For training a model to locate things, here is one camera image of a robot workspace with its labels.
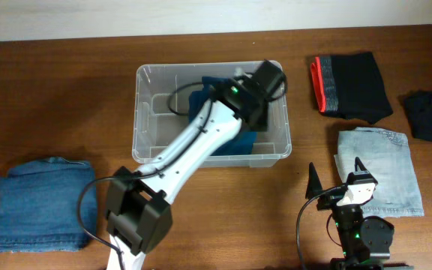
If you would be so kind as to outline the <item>dark teal shirt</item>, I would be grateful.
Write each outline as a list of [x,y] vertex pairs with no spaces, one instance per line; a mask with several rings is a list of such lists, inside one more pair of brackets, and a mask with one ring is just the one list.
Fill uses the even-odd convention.
[[[225,78],[217,78],[212,76],[203,76],[201,83],[202,88],[193,90],[188,98],[188,121],[192,122],[203,107],[203,104],[209,98],[209,86],[215,86],[217,83],[226,81]],[[227,155],[250,155],[253,150],[253,145],[256,142],[257,133],[253,131],[245,131],[239,134],[234,139],[223,144],[215,150],[212,156],[227,156]]]

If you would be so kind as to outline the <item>blue denim jeans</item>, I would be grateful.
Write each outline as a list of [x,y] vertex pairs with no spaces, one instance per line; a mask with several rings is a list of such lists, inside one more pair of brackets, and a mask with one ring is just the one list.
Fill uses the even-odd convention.
[[10,168],[0,178],[0,253],[83,249],[77,200],[95,179],[86,160],[48,157]]

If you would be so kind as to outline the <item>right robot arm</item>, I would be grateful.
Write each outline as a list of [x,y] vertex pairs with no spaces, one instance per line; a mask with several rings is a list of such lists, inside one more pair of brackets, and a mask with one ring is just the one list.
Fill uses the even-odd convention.
[[296,244],[298,257],[304,261],[300,245],[300,223],[304,210],[314,201],[319,211],[329,210],[329,220],[337,229],[341,258],[330,260],[329,268],[344,269],[413,269],[405,263],[388,264],[395,227],[387,220],[363,215],[362,206],[373,199],[378,181],[366,169],[361,160],[355,158],[355,169],[346,182],[324,190],[315,166],[310,163],[305,198],[296,221]]

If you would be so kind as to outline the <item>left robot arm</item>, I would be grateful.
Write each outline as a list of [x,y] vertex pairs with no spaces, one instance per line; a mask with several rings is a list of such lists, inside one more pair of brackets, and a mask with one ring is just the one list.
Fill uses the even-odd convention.
[[173,225],[171,206],[186,181],[246,125],[264,131],[279,83],[257,74],[212,86],[197,117],[151,163],[134,172],[121,167],[106,194],[108,269],[141,269],[146,254]]

